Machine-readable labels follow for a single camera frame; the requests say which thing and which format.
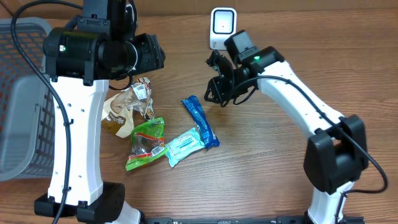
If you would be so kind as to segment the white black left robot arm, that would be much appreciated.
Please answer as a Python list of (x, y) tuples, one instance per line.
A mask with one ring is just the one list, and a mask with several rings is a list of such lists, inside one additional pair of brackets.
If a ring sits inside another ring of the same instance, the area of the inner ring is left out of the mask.
[(161, 69), (154, 35), (136, 34), (132, 1), (85, 1), (83, 12), (44, 40), (45, 72), (54, 90), (55, 142), (48, 191), (34, 212), (83, 223), (140, 223), (121, 183), (100, 171), (101, 116), (110, 80)]

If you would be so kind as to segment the beige brown snack bag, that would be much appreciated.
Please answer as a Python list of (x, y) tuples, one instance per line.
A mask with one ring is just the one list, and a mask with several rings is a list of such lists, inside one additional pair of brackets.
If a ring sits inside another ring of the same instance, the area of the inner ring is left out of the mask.
[(122, 90), (106, 100), (102, 110), (101, 127), (120, 138), (128, 137), (135, 128), (134, 111), (140, 112), (147, 121), (155, 118), (151, 93), (150, 80), (142, 77), (127, 90)]

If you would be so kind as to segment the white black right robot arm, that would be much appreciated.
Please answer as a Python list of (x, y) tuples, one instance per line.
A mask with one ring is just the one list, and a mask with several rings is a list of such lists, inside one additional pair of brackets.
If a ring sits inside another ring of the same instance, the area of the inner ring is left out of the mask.
[(272, 98), (307, 138), (304, 171), (314, 186), (304, 223), (342, 223), (346, 195), (368, 167), (364, 123), (344, 117), (315, 95), (273, 47), (259, 50), (241, 30), (224, 35), (207, 64), (218, 72), (205, 100), (225, 107), (256, 90)]

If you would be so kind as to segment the white barcode scanner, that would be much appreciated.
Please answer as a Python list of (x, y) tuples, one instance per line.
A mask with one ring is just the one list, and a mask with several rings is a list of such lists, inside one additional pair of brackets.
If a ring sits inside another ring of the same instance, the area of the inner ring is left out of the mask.
[(224, 42), (236, 33), (237, 12), (232, 7), (216, 7), (211, 12), (210, 48), (226, 50)]

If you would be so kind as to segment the green clear snack bag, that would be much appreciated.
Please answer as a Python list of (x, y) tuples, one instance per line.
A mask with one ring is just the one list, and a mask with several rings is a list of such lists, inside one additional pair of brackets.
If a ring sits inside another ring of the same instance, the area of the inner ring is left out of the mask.
[(164, 125), (163, 117), (159, 117), (133, 129), (131, 153), (126, 163), (127, 171), (151, 163), (166, 153)]

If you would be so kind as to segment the blue Oreo cookie pack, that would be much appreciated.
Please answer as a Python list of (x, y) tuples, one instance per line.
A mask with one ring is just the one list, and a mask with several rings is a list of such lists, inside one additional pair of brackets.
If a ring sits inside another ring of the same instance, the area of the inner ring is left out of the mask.
[(190, 113), (197, 128), (200, 132), (201, 140), (205, 144), (205, 148), (209, 149), (211, 147), (219, 147), (220, 142), (213, 132), (209, 122), (207, 121), (205, 112), (195, 95), (189, 96), (188, 98), (182, 100), (182, 104), (186, 107), (187, 111)]

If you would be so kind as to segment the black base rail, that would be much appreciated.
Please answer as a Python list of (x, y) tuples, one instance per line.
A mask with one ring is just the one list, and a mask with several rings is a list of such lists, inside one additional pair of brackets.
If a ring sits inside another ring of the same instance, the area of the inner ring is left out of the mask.
[(281, 216), (276, 218), (255, 219), (173, 219), (173, 218), (145, 218), (145, 224), (301, 224), (303, 217)]

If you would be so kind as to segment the grey plastic mesh basket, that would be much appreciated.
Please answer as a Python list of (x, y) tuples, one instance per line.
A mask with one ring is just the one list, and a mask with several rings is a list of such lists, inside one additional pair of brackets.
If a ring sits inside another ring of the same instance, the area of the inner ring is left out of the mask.
[(15, 48), (1, 19), (1, 180), (50, 177), (54, 106), (48, 88)]

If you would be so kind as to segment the teal wet wipes pack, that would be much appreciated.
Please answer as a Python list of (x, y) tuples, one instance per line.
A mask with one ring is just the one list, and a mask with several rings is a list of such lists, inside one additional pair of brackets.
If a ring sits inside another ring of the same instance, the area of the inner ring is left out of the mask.
[(165, 145), (165, 155), (170, 166), (175, 167), (181, 160), (204, 147), (199, 132), (196, 128), (191, 128)]

